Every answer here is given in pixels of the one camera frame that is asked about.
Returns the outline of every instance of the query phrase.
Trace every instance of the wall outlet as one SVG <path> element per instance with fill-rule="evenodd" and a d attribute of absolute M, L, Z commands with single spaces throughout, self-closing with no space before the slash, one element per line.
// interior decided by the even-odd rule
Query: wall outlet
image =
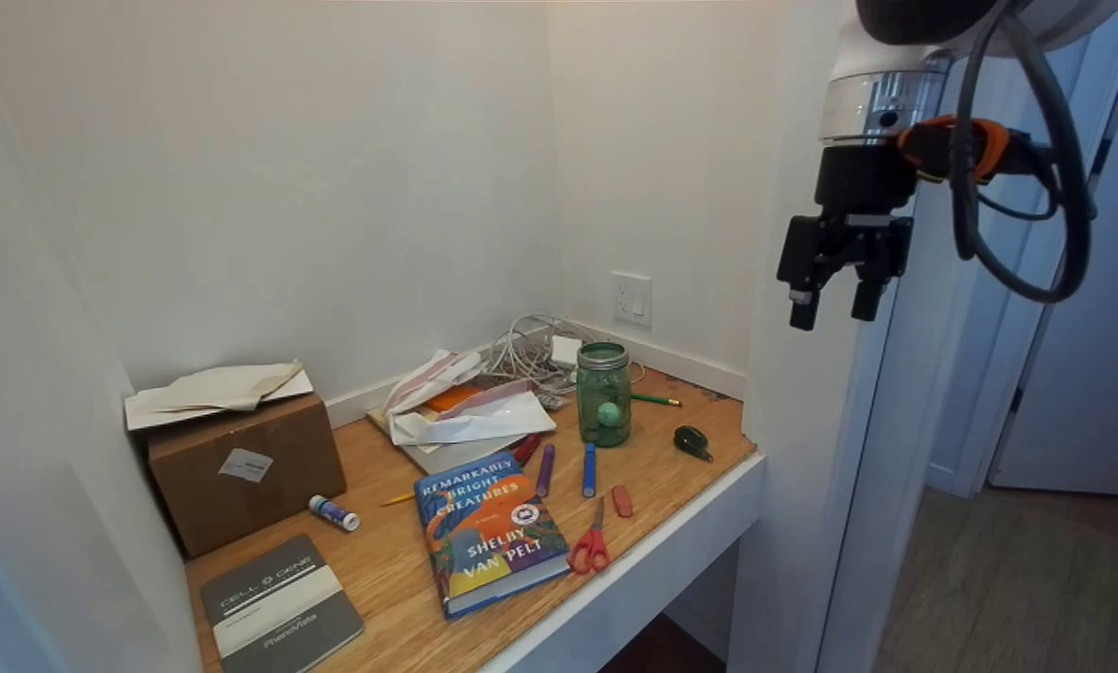
<path fill-rule="evenodd" d="M 641 329 L 655 324 L 655 281 L 651 275 L 613 270 L 611 287 L 613 287 L 613 317 L 622 324 L 641 324 Z"/>

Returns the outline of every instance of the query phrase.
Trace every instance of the white door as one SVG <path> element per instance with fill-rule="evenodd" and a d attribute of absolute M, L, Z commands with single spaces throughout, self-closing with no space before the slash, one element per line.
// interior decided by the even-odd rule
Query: white door
<path fill-rule="evenodd" d="M 1118 492 L 1118 128 L 1081 294 L 1045 317 L 993 487 Z"/>

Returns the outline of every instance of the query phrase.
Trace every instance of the jar lid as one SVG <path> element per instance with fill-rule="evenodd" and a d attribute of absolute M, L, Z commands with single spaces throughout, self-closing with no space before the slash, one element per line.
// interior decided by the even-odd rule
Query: jar lid
<path fill-rule="evenodd" d="M 629 365 L 629 352 L 626 352 L 626 345 L 613 345 L 613 340 L 590 340 L 580 348 L 580 365 L 584 371 L 622 371 L 622 365 Z"/>

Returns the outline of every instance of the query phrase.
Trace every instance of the wooden floor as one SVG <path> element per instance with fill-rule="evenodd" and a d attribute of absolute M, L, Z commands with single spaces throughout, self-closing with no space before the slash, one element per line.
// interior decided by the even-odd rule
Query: wooden floor
<path fill-rule="evenodd" d="M 879 673 L 1118 673 L 1118 501 L 923 492 Z"/>
<path fill-rule="evenodd" d="M 604 673 L 723 673 L 726 665 L 674 621 L 649 623 Z"/>

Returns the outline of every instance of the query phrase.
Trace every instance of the wooden desk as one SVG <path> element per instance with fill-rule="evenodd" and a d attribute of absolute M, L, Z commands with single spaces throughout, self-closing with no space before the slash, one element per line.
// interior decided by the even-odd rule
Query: wooden desk
<path fill-rule="evenodd" d="M 281 518 L 186 565 L 194 626 L 207 669 L 221 669 L 212 631 L 200 609 L 200 587 L 285 538 L 306 534 L 338 567 L 368 631 L 323 669 L 595 669 L 662 614 L 761 511 L 761 453 L 740 432 L 740 402 L 677 376 L 635 365 L 632 386 L 677 396 L 684 407 L 632 407 L 632 439 L 598 453 L 598 491 L 626 483 L 635 518 L 608 518 L 613 567 L 608 574 L 563 574 L 460 621 L 441 615 L 417 506 L 381 509 L 418 479 L 372 423 L 338 431 L 348 492 L 340 506 L 362 515 L 362 529 L 340 534 L 316 515 Z M 576 407 L 559 416 L 559 469 L 550 511 L 576 543 L 595 511 L 580 497 Z M 674 427 L 697 423 L 716 458 L 674 447 Z"/>

